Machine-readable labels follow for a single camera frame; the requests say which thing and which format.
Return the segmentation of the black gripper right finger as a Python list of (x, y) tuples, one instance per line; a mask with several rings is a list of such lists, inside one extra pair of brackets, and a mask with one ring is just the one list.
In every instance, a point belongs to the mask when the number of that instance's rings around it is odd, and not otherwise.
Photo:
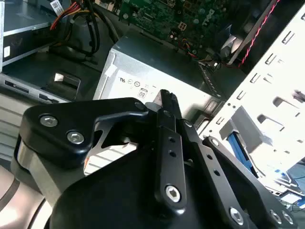
[(177, 97), (171, 93), (188, 156), (212, 194), (221, 229), (296, 229), (293, 215), (218, 140), (201, 140), (192, 123), (181, 116)]

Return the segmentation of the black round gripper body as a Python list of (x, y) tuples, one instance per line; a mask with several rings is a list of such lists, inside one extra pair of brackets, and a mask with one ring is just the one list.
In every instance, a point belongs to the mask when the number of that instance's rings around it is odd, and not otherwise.
[(52, 229), (219, 229), (206, 179), (188, 156), (163, 172), (176, 175), (160, 185), (157, 155), (132, 152), (66, 189), (54, 206)]

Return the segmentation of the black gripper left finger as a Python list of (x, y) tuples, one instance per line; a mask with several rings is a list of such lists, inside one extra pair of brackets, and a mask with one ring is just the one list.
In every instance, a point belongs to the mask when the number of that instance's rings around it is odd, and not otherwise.
[(26, 169), (55, 206), (64, 191), (87, 177), (86, 158), (126, 140), (138, 144), (133, 152), (151, 149), (157, 155), (157, 182), (164, 185), (169, 166), (183, 164), (182, 137), (176, 130), (170, 92), (161, 90), (153, 111), (135, 98), (49, 104), (26, 110), (20, 128), (18, 163)]

